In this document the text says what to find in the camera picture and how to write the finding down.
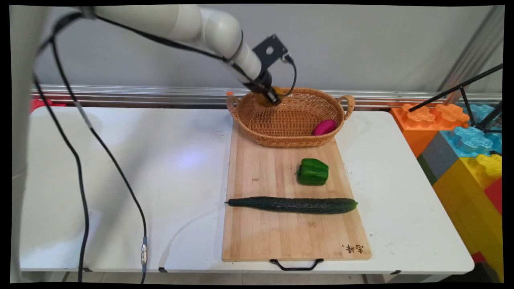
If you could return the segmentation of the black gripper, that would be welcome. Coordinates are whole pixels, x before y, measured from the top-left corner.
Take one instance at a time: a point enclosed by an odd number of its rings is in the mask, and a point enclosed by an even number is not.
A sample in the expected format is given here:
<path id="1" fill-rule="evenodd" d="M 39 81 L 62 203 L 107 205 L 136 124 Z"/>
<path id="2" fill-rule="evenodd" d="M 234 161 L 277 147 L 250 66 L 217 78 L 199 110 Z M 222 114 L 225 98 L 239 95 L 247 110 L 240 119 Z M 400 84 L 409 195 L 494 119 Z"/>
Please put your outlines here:
<path id="1" fill-rule="evenodd" d="M 252 93 L 265 95 L 265 106 L 277 106 L 281 103 L 281 92 L 272 88 L 272 76 L 269 71 L 263 71 L 255 80 L 245 74 L 245 86 Z"/>

